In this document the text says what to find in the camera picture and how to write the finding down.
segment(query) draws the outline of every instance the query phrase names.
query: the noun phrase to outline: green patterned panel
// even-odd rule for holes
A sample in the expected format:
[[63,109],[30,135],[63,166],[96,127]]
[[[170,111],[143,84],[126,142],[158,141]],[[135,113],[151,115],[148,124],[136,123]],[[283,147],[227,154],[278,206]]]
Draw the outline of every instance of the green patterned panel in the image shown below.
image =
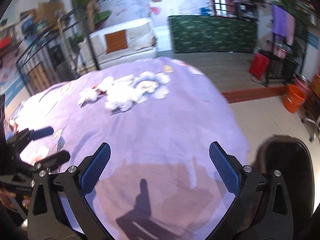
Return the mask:
[[169,16],[168,19],[175,53],[253,53],[257,42],[255,23],[198,15]]

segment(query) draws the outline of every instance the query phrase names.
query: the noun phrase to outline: blue gripper pad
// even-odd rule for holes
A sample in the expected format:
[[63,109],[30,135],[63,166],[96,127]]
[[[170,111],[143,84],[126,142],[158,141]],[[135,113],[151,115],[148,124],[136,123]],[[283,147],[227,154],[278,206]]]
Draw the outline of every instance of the blue gripper pad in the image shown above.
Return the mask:
[[53,134],[53,128],[51,126],[45,127],[40,130],[33,131],[29,134],[29,141],[38,140],[40,138],[49,136]]
[[240,192],[240,178],[228,161],[225,151],[217,142],[213,142],[209,148],[209,155],[227,190],[237,196]]
[[101,144],[93,156],[88,156],[89,158],[92,158],[91,163],[80,178],[80,192],[83,196],[93,191],[94,186],[110,160],[110,156],[111,149],[107,143]]

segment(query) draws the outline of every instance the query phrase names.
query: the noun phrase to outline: hand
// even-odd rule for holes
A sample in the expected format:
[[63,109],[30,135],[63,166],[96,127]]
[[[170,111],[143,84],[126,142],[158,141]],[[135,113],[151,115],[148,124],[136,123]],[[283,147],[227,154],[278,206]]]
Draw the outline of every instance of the hand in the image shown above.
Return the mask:
[[[5,188],[0,188],[0,200],[1,203],[3,204],[4,207],[6,207],[9,210],[16,211],[16,207],[14,204],[11,202],[10,197],[15,197],[16,194],[7,191]],[[30,197],[29,196],[24,196],[22,205],[28,209],[30,205]]]

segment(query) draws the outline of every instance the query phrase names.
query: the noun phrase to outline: gray floor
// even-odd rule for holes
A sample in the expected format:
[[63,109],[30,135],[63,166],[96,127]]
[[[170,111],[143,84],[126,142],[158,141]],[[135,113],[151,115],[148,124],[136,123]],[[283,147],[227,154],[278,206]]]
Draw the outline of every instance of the gray floor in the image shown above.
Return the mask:
[[197,67],[214,83],[220,92],[261,88],[263,85],[248,72],[253,54],[228,52],[198,52],[175,54],[159,51],[158,57],[171,57]]

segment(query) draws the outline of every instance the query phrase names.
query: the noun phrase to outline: orange bucket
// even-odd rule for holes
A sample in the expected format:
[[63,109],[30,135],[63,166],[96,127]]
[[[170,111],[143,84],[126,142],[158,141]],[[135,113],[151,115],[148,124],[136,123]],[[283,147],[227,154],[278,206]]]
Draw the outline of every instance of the orange bucket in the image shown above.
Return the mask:
[[306,96],[301,89],[292,84],[288,85],[288,93],[283,104],[290,113],[294,114],[297,112],[305,100]]

